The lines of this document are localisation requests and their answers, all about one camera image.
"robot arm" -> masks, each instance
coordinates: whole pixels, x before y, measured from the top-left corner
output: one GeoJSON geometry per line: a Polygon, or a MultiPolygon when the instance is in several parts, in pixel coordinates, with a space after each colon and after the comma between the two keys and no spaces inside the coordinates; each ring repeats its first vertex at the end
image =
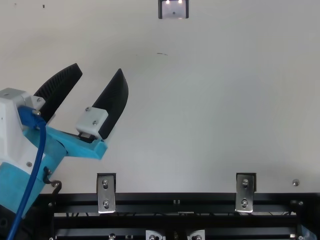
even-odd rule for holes
{"type": "MultiPolygon", "coordinates": [[[[18,108],[40,111],[48,122],[82,72],[73,64],[50,78],[36,93],[7,88],[0,91],[0,205],[16,213],[34,165],[40,131],[22,124],[18,108]]],[[[46,144],[39,172],[24,210],[33,204],[45,183],[46,172],[53,173],[66,156],[101,159],[106,139],[122,114],[128,99],[128,84],[117,71],[92,107],[84,107],[76,124],[79,136],[46,127],[46,144]]]]}

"white backdrop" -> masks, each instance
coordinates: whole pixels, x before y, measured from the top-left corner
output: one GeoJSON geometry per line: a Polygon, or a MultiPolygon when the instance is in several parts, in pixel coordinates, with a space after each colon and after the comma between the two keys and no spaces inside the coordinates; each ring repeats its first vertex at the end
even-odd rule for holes
{"type": "Polygon", "coordinates": [[[62,193],[94,193],[97,173],[117,173],[120,193],[235,192],[243,172],[260,193],[319,192],[319,12],[319,0],[190,0],[189,19],[159,20],[157,0],[1,0],[0,89],[33,94],[78,63],[50,124],[76,134],[122,68],[109,148],[65,158],[62,193]]]}

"light blue gripper bracket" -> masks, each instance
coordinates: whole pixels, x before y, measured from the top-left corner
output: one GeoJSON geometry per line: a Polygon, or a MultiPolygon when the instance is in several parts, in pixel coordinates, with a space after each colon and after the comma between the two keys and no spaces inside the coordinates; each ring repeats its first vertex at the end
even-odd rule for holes
{"type": "MultiPolygon", "coordinates": [[[[23,134],[33,145],[39,146],[39,130],[29,128],[23,134]]],[[[23,215],[25,215],[45,186],[43,182],[45,176],[44,167],[47,167],[53,173],[66,156],[101,160],[106,150],[107,145],[101,139],[95,139],[88,143],[76,136],[47,126],[44,148],[45,157],[42,159],[37,179],[23,215]]],[[[30,175],[20,168],[3,162],[0,165],[0,205],[16,213],[29,177],[30,175]]]]}

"blue cable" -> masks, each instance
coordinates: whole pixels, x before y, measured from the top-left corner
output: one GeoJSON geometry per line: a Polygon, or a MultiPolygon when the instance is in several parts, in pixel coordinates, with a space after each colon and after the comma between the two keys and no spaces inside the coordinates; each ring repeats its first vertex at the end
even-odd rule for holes
{"type": "Polygon", "coordinates": [[[13,224],[11,226],[10,232],[6,238],[6,240],[13,240],[16,234],[16,231],[19,227],[19,223],[22,218],[22,214],[24,213],[25,207],[27,205],[28,199],[30,197],[32,188],[34,187],[35,181],[37,179],[37,175],[39,172],[40,164],[42,161],[42,156],[45,151],[45,145],[46,145],[46,122],[43,120],[42,117],[33,114],[33,108],[27,107],[27,106],[21,106],[18,108],[18,113],[21,119],[21,123],[25,126],[36,128],[37,126],[40,128],[40,143],[39,148],[36,153],[33,169],[29,178],[29,181],[26,185],[24,194],[22,196],[19,208],[16,212],[15,219],[13,221],[13,224]]]}

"silver metal bracket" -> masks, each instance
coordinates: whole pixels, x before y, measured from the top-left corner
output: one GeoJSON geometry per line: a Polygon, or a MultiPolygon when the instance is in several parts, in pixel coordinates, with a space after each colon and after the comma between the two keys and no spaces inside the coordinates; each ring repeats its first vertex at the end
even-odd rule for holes
{"type": "Polygon", "coordinates": [[[193,231],[187,236],[187,239],[188,240],[206,240],[206,232],[204,229],[193,231]]]}
{"type": "Polygon", "coordinates": [[[157,231],[146,230],[145,231],[145,240],[166,240],[166,236],[157,231]]]}
{"type": "Polygon", "coordinates": [[[116,211],[115,176],[98,175],[96,178],[99,214],[111,214],[116,211]]]}
{"type": "Polygon", "coordinates": [[[254,210],[255,176],[236,176],[235,211],[252,213],[254,210]]]}

